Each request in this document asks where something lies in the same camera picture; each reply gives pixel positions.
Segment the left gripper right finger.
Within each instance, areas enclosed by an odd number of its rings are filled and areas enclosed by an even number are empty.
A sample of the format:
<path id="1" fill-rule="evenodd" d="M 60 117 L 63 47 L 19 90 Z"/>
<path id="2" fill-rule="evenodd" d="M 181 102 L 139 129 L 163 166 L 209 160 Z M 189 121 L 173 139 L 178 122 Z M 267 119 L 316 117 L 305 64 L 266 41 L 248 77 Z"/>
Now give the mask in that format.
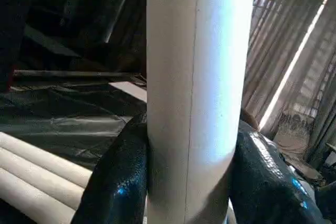
<path id="1" fill-rule="evenodd" d="M 243 121 L 238 127 L 229 197 L 237 223 L 325 223 L 273 143 Z"/>

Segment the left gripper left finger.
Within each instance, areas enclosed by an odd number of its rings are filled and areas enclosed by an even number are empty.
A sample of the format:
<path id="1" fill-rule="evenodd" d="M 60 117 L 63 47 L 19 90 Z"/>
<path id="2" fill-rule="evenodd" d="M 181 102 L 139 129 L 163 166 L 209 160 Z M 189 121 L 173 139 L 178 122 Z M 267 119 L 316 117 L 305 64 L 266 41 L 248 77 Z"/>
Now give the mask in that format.
<path id="1" fill-rule="evenodd" d="M 84 223 L 142 223 L 147 178 L 147 117 L 137 115 L 92 172 L 83 193 Z"/>

